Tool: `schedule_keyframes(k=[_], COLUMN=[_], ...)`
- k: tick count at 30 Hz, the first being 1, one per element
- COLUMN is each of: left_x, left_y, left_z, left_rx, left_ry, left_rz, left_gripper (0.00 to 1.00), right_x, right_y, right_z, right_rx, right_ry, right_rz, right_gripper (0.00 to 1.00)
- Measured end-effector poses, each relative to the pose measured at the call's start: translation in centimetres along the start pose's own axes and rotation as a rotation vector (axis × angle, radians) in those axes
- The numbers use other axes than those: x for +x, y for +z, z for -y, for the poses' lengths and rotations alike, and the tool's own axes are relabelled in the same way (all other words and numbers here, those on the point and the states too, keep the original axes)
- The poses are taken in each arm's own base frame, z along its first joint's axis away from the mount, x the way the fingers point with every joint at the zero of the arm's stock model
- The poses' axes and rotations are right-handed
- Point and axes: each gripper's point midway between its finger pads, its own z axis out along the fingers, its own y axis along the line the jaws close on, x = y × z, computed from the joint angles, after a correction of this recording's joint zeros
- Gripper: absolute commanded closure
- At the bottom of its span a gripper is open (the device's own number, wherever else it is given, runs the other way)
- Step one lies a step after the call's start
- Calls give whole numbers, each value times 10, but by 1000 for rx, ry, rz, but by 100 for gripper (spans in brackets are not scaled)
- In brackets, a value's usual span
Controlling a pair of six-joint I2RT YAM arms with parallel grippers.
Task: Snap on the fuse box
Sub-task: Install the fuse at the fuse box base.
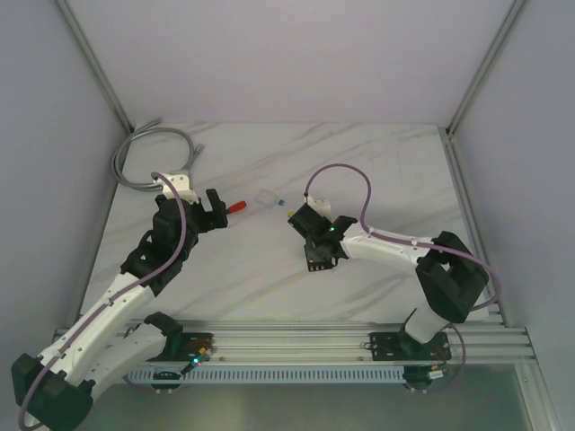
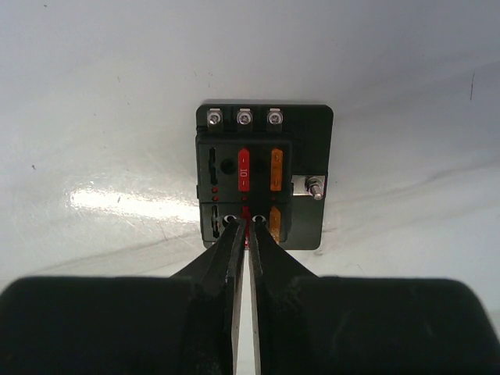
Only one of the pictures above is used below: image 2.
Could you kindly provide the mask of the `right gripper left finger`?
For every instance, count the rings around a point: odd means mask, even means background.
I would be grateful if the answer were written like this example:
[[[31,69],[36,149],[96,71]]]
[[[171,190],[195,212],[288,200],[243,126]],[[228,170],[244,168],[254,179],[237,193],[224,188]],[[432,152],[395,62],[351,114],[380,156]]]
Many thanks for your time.
[[[4,374],[232,374],[244,220],[170,277],[24,277],[1,295]]]

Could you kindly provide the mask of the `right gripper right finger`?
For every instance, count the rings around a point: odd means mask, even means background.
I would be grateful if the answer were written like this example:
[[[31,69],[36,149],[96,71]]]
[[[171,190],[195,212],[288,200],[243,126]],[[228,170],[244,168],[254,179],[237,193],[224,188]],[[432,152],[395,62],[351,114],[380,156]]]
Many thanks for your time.
[[[496,374],[499,341],[457,280],[319,277],[249,227],[259,374]]]

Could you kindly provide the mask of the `brown blade fuse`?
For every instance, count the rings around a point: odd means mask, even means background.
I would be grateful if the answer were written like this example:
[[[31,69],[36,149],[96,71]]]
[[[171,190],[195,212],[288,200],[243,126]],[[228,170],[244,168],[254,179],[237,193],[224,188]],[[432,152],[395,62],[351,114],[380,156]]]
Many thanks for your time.
[[[281,212],[276,206],[272,206],[269,214],[269,232],[273,240],[280,243]]]

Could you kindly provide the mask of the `dark red blade fuse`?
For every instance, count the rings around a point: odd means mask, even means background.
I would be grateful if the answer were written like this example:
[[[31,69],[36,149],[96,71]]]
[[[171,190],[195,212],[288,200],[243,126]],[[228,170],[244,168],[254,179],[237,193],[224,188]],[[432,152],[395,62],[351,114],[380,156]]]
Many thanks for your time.
[[[249,208],[244,205],[242,207],[241,218],[245,221],[245,248],[249,248],[249,227],[252,221],[252,217],[249,211]]]

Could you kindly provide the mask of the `black fuse box base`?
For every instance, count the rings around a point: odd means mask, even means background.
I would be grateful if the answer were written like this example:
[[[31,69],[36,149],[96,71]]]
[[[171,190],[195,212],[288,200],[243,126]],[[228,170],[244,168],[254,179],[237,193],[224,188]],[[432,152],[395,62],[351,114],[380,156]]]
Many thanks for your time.
[[[272,206],[281,212],[287,250],[320,246],[334,111],[325,104],[204,102],[195,113],[197,198],[205,247],[249,208],[269,230]],[[250,190],[238,190],[238,152],[250,153]],[[283,151],[281,191],[270,190],[271,151]]]

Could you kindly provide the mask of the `orange blade fuse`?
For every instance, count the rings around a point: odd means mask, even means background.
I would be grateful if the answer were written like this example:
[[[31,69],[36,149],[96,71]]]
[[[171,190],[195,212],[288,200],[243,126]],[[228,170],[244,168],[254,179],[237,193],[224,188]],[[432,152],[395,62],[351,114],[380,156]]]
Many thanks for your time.
[[[283,180],[283,151],[274,148],[270,159],[270,190],[277,192],[282,189]]]

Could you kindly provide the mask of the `bright red blade fuse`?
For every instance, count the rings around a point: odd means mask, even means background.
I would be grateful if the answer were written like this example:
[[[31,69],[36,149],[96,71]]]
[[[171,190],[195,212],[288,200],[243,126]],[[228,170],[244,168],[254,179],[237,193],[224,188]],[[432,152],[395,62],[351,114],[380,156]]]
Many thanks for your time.
[[[242,148],[237,154],[238,190],[249,192],[250,190],[250,153],[247,148]]]

